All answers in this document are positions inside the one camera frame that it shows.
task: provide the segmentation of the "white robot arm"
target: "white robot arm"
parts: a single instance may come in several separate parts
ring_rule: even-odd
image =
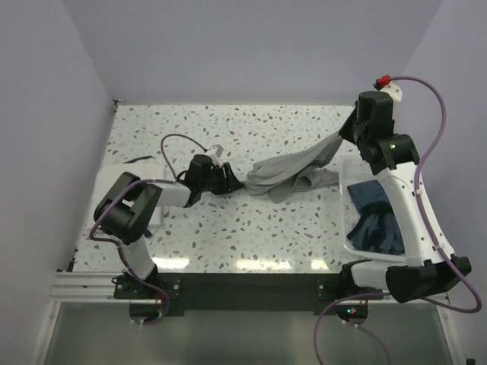
[[[403,237],[406,265],[396,262],[361,260],[345,264],[340,296],[354,287],[386,290],[400,303],[450,290],[459,278],[451,271],[431,239],[416,201],[421,195],[439,247],[463,275],[471,271],[468,258],[458,258],[434,215],[428,195],[419,177],[414,180],[419,156],[408,135],[393,132],[393,98],[384,92],[368,91],[358,97],[353,113],[340,135],[355,144],[362,159],[382,185],[396,216]]]
[[[195,155],[188,170],[181,173],[176,182],[140,179],[133,173],[122,173],[94,210],[96,223],[90,238],[96,239],[94,230],[98,226],[105,234],[116,237],[117,240],[99,240],[117,245],[120,258],[131,275],[158,286],[158,270],[144,238],[154,210],[164,206],[188,208],[200,200],[203,192],[220,195],[244,187],[230,164],[221,163],[218,159],[221,147],[216,147],[205,154]]]

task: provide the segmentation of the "red connector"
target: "red connector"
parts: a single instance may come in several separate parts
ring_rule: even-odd
[[[384,86],[387,86],[390,83],[390,75],[384,75],[381,78],[378,78],[375,81],[374,88],[376,90],[382,89]]]

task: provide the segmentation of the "black bracket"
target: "black bracket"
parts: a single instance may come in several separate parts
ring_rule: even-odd
[[[357,147],[362,160],[370,164],[374,175],[386,168],[395,170],[400,163],[419,162],[418,151],[408,135],[391,135],[373,141],[359,139]]]
[[[178,300],[181,295],[181,287],[183,285],[181,277],[175,275],[158,274],[159,286],[163,289],[170,300]],[[127,273],[117,276],[112,279],[112,283],[115,284],[115,291],[113,297],[115,299],[160,299],[158,293],[154,290],[139,284],[132,276]]]
[[[335,286],[339,280],[339,274],[320,275],[319,279],[315,283],[318,300],[334,301],[338,299],[335,295]]]

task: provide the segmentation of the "glass panel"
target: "glass panel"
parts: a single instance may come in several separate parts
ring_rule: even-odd
[[[311,313],[187,312],[140,328],[126,303],[63,304],[46,364],[315,364],[316,319]],[[387,343],[394,365],[452,364],[431,305],[372,305],[365,325]],[[319,344],[327,365],[386,363],[373,338],[335,316],[322,321]]]

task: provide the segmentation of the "speckled table surface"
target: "speckled table surface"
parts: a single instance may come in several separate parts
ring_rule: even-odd
[[[223,161],[244,179],[253,163],[301,151],[336,131],[350,106],[119,106],[103,164],[153,155],[161,168],[159,142],[168,133],[193,137],[206,147],[221,144]],[[182,138],[167,140],[177,172],[197,147]],[[329,165],[357,157],[344,141]],[[166,208],[164,222],[148,250],[160,271],[337,272],[357,259],[342,245],[339,188],[293,194],[281,204],[244,190],[229,196],[204,194],[191,208]],[[74,271],[121,271],[113,245],[79,237]]]

